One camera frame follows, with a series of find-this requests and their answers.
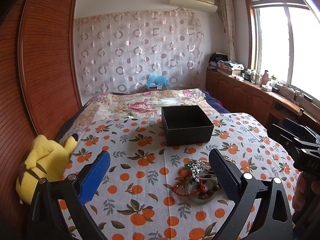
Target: red cord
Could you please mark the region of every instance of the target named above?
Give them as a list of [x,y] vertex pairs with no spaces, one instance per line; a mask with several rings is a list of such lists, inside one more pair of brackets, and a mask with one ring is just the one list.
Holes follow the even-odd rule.
[[191,192],[191,193],[189,193],[189,194],[180,194],[180,193],[178,193],[177,192],[177,187],[173,187],[173,192],[175,193],[175,194],[177,194],[178,196],[181,196],[181,197],[187,197],[187,196],[191,196],[191,195],[194,195],[194,194],[196,194],[198,191],[200,192],[200,191],[204,191],[205,190],[205,187],[204,187],[204,185],[202,184],[202,179],[200,179],[200,188],[199,189],[197,189],[197,190],[195,190],[195,191],[193,191],[193,192]]

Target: window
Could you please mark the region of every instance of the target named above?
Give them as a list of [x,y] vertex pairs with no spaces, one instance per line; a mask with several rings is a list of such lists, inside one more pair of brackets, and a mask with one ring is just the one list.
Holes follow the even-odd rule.
[[254,68],[320,100],[320,23],[302,0],[250,0]]

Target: yellow plush toy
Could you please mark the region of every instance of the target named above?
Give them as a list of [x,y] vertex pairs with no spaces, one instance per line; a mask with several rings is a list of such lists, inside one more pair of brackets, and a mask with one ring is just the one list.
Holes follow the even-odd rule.
[[61,180],[77,140],[78,135],[73,134],[63,147],[55,141],[48,140],[44,135],[38,135],[34,139],[30,154],[19,167],[16,181],[16,191],[24,202],[31,204],[40,178],[45,177],[50,182]]

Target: window pane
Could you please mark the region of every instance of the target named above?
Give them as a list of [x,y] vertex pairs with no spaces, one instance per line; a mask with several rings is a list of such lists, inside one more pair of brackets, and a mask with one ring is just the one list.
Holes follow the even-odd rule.
[[294,44],[291,84],[320,99],[320,24],[314,14],[302,8],[289,8]]
[[261,65],[260,73],[287,82],[289,69],[288,18],[283,7],[260,8]]

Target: human hand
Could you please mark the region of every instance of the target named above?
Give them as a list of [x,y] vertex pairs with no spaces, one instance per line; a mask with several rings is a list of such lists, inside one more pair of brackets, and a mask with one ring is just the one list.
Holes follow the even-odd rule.
[[[306,202],[303,193],[306,190],[307,184],[306,180],[303,177],[303,173],[304,172],[301,172],[298,177],[296,190],[292,198],[292,207],[295,211],[301,211]],[[316,194],[320,194],[320,180],[316,180],[311,184],[311,190]]]

